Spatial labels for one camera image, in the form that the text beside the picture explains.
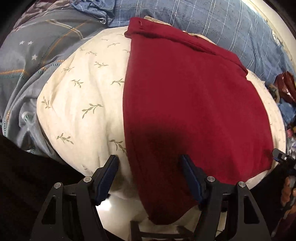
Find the leaf print fabric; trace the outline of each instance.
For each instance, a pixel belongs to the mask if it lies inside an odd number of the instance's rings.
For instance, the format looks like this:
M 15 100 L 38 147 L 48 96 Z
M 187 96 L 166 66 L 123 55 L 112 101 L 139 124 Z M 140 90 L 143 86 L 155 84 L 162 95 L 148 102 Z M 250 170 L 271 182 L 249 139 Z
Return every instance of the leaf print fabric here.
M 111 154 L 120 160 L 111 193 L 137 197 L 123 130 L 123 87 L 130 39 L 127 27 L 88 40 L 53 73 L 37 100 L 37 116 L 51 146 L 69 165 L 92 176 Z

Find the red garment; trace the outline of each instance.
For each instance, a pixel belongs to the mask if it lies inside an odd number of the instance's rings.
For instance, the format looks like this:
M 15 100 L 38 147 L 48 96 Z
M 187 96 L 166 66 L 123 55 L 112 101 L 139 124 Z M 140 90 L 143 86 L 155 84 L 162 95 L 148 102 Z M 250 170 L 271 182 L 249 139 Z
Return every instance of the red garment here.
M 181 154 L 224 183 L 270 169 L 267 113 L 238 57 L 171 26 L 132 18 L 123 92 L 128 160 L 155 224 L 196 202 L 178 166 Z

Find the gray blanket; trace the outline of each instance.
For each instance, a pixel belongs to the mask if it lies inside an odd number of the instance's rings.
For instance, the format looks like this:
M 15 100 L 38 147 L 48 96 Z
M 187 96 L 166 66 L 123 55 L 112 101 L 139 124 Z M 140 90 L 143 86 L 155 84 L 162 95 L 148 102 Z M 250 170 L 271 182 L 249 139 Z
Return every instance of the gray blanket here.
M 37 97 L 57 67 L 105 27 L 68 7 L 46 12 L 8 35 L 0 48 L 4 136 L 23 150 L 63 162 L 42 134 L 36 116 Z

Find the cream fabric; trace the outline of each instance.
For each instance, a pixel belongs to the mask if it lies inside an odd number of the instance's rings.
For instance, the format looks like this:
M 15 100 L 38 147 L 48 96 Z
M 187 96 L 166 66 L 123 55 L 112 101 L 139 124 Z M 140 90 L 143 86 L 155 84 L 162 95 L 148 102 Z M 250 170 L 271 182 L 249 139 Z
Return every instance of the cream fabric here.
M 103 30 L 62 63 L 38 97 L 37 116 L 61 158 L 86 176 L 102 167 L 111 154 L 118 155 L 120 170 L 111 193 L 135 198 L 137 190 L 126 155 L 122 111 L 131 43 L 124 37 L 126 30 L 127 27 Z M 285 151 L 284 123 L 276 103 L 253 73 L 249 72 L 247 79 L 266 108 L 274 147 Z M 248 187 L 258 184 L 267 172 L 248 180 Z

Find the white floor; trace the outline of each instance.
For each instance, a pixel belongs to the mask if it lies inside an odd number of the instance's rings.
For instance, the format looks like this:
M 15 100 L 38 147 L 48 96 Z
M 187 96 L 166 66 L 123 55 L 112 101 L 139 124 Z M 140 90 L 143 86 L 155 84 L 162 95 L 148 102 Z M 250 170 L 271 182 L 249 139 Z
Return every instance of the white floor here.
M 278 38 L 290 53 L 291 59 L 296 61 L 296 40 L 278 14 L 263 0 L 243 1 L 253 10 L 264 15 L 264 18 L 268 20 L 270 26 L 275 30 Z M 140 201 L 123 200 L 115 196 L 111 196 L 108 200 L 102 202 L 102 204 L 97 207 L 97 210 L 104 228 L 124 240 L 128 240 L 129 222 L 131 220 L 140 221 L 140 229 L 144 232 L 175 233 L 176 225 L 184 225 L 186 228 L 193 231 L 200 215 L 198 209 L 194 207 L 174 224 L 156 226 L 148 220 L 148 215 Z M 222 220 L 225 220 L 225 215 L 226 214 L 222 214 L 220 217 L 221 222 L 218 230 L 224 229 L 224 222 Z

